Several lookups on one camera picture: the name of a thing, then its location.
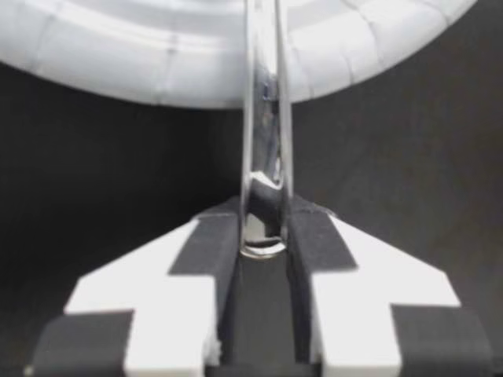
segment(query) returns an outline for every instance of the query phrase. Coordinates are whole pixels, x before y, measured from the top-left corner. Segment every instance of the black background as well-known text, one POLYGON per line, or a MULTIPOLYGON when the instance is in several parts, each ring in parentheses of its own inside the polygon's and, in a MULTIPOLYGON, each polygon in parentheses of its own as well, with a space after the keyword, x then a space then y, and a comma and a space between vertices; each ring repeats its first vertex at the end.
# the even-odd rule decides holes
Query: black background
MULTIPOLYGON (((296 191, 445 269, 503 357, 503 2, 294 107, 296 191)), ((77 276, 237 194, 241 113, 154 108, 0 66, 0 368, 77 276)))

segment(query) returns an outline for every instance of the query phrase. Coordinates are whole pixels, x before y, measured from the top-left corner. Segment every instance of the black tape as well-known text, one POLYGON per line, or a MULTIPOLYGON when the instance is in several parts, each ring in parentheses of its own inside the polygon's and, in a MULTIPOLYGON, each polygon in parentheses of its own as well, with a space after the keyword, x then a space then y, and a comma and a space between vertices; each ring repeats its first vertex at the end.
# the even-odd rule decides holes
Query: black tape
POLYGON ((224 203, 199 216, 200 224, 180 251, 170 275, 211 275, 217 282, 221 318, 239 250, 236 202, 224 203))
POLYGON ((296 197, 289 218, 288 278, 298 362, 308 362, 310 356, 312 274, 357 268, 330 215, 331 211, 296 197))

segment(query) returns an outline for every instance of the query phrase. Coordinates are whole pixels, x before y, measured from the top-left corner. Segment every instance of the black foam block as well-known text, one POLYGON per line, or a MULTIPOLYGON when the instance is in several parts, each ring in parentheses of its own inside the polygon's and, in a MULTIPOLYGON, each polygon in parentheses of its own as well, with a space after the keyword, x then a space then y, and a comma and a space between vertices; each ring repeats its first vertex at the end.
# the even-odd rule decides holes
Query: black foam block
POLYGON ((62 316, 42 333, 35 377, 123 377, 132 313, 62 316))
POLYGON ((392 306, 402 355, 400 377, 490 377, 483 327, 462 308, 392 306))

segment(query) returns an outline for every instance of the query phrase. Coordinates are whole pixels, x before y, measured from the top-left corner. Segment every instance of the dark backdrop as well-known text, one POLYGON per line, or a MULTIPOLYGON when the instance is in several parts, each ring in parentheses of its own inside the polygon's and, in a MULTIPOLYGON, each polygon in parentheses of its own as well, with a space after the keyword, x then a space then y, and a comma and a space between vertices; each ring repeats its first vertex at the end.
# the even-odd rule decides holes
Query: dark backdrop
MULTIPOLYGON (((296 190, 445 269, 503 357, 503 2, 294 107, 296 190)), ((240 112, 141 106, 0 66, 0 368, 77 276, 239 191, 240 112)))

